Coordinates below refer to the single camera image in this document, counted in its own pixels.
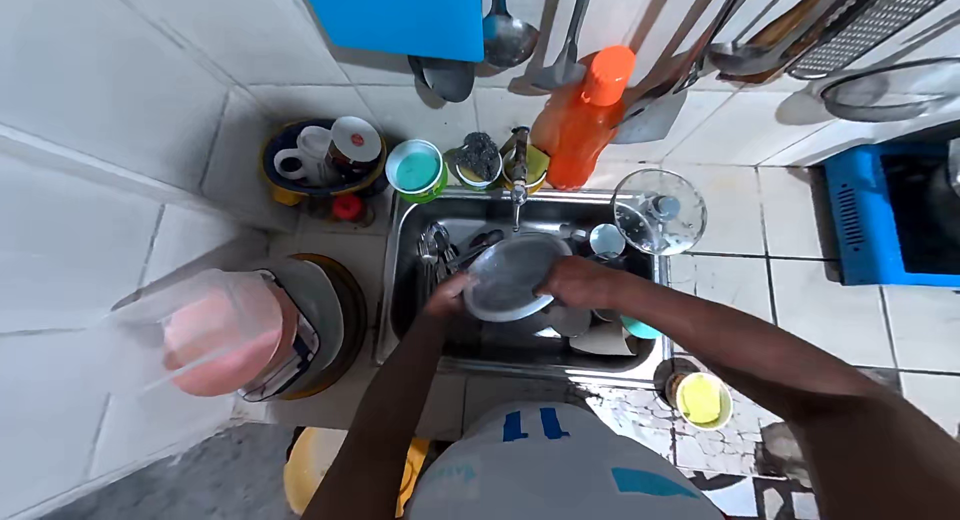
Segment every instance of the person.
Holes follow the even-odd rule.
[[[462,311],[468,281],[458,276],[440,285],[380,368],[306,520],[393,516],[445,324]],[[566,305],[610,308],[661,330],[783,417],[809,464],[822,518],[946,518],[960,511],[960,444],[835,356],[736,309],[581,257],[558,261],[541,290]],[[563,403],[509,405],[482,417],[421,475],[404,516],[723,518],[667,460]]]

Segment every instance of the kitchen sink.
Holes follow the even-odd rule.
[[[597,224],[613,221],[612,196],[603,191],[542,189],[522,207],[520,232],[563,236],[571,227],[590,231]],[[451,242],[462,252],[474,236],[490,230],[500,229],[512,236],[512,221],[512,204],[506,192],[479,193],[450,187],[424,205],[410,204],[394,195],[384,266],[384,301],[373,354],[377,364],[386,360],[420,311],[415,293],[423,269],[417,241],[427,227],[433,222],[446,227]],[[619,262],[632,274],[666,283],[663,257],[642,254],[628,245]],[[485,323],[464,315],[448,328],[440,369],[652,388],[656,366],[670,356],[670,342],[663,336],[642,340],[636,355],[623,356],[575,351],[566,338],[552,332],[524,328],[522,322]]]

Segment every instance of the blue basket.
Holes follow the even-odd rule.
[[[824,163],[844,285],[960,287],[960,275],[906,271],[881,163],[882,156],[930,155],[942,149],[916,144],[861,145]]]

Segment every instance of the cutting board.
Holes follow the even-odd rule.
[[[307,0],[340,47],[483,60],[480,0]]]

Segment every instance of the hand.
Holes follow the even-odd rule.
[[[553,295],[568,306],[607,308],[611,307],[612,291],[620,274],[582,257],[564,257],[554,263],[546,283],[537,292]]]
[[[430,300],[423,306],[423,313],[434,317],[447,317],[460,313],[464,309],[464,299],[460,296],[464,288],[471,282],[467,273],[457,274],[434,290]]]

